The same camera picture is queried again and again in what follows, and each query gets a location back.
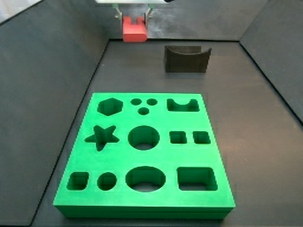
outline green foam tray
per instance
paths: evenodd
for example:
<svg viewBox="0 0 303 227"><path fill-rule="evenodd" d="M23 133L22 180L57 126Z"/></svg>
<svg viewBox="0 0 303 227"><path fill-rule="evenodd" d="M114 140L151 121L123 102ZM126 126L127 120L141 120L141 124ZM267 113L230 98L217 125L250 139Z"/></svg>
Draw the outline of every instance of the green foam tray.
<svg viewBox="0 0 303 227"><path fill-rule="evenodd" d="M66 217L225 218L235 201L202 95L95 93L54 205Z"/></svg>

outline rectangular hole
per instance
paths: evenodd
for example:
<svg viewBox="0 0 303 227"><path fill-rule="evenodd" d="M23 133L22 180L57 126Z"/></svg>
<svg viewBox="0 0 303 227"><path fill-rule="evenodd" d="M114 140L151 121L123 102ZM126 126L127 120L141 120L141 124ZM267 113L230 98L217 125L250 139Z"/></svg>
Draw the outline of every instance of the rectangular hole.
<svg viewBox="0 0 303 227"><path fill-rule="evenodd" d="M194 132L194 142L199 145L210 145L211 139L207 131Z"/></svg>
<svg viewBox="0 0 303 227"><path fill-rule="evenodd" d="M90 180L90 173L75 172L71 174L69 179L69 189L71 191L82 191L87 188Z"/></svg>
<svg viewBox="0 0 303 227"><path fill-rule="evenodd" d="M171 136L173 144L186 144L187 143L185 131L171 131L170 136Z"/></svg>
<svg viewBox="0 0 303 227"><path fill-rule="evenodd" d="M182 191L217 191L218 185L211 168L178 168Z"/></svg>

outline black arch block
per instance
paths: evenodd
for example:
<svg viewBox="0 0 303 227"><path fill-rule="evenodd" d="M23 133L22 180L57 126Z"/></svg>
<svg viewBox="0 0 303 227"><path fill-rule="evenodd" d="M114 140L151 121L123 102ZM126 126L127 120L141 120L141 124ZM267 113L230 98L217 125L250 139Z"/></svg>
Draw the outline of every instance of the black arch block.
<svg viewBox="0 0 303 227"><path fill-rule="evenodd" d="M213 49L202 46L166 46L165 64L167 73L206 73Z"/></svg>

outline gray floor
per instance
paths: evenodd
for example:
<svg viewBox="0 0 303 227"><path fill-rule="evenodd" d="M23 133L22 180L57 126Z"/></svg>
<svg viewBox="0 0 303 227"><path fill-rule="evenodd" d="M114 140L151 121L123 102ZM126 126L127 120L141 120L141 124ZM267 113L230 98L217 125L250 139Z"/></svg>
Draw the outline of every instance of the gray floor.
<svg viewBox="0 0 303 227"><path fill-rule="evenodd" d="M166 74L166 44L214 48L207 74ZM206 98L237 209L206 220L67 219L53 201L91 94L191 92ZM303 129L239 43L111 42L38 210L35 226L302 226Z"/></svg>

